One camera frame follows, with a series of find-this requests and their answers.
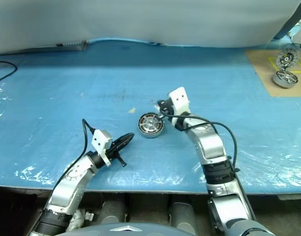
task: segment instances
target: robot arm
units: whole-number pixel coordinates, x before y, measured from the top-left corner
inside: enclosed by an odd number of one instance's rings
[[[192,118],[194,115],[189,109],[189,100],[183,87],[168,96],[168,100],[158,101],[159,110],[176,129],[185,131],[194,143],[211,197],[208,206],[214,228],[228,236],[273,235],[254,221],[251,206],[214,126]]]
[[[105,130],[94,130],[92,145],[95,152],[88,152],[76,161],[60,178],[31,236],[53,236],[65,232],[73,214],[76,212],[84,191],[98,169],[118,159],[126,163],[119,151],[133,138],[129,133],[112,142],[111,135]]]

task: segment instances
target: brushless motor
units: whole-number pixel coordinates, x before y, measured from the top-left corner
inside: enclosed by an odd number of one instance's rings
[[[146,138],[155,138],[162,133],[164,122],[156,113],[150,112],[139,118],[138,128]]]

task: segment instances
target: brown cardboard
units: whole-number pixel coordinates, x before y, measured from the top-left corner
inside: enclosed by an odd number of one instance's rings
[[[278,70],[275,60],[280,52],[281,50],[246,50],[246,55],[271,96],[301,97],[301,52],[299,62],[289,69],[298,77],[298,83],[292,88],[282,88],[272,81],[272,76]]]

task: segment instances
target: blue mat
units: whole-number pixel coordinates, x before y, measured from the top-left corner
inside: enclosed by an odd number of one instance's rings
[[[301,98],[270,97],[243,49],[102,41],[82,52],[0,59],[19,68],[0,82],[0,186],[53,188],[83,149],[85,118],[115,139],[136,133],[121,152],[128,165],[104,167],[89,191],[206,193],[185,133],[166,123],[161,136],[146,139],[137,129],[154,102],[184,86],[193,113],[236,135],[247,193],[301,192]],[[10,70],[0,64],[0,76]],[[229,134],[219,133],[232,155]]]

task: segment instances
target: white backdrop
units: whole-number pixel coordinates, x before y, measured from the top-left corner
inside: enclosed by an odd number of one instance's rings
[[[0,0],[0,53],[99,37],[206,47],[268,43],[301,0]]]

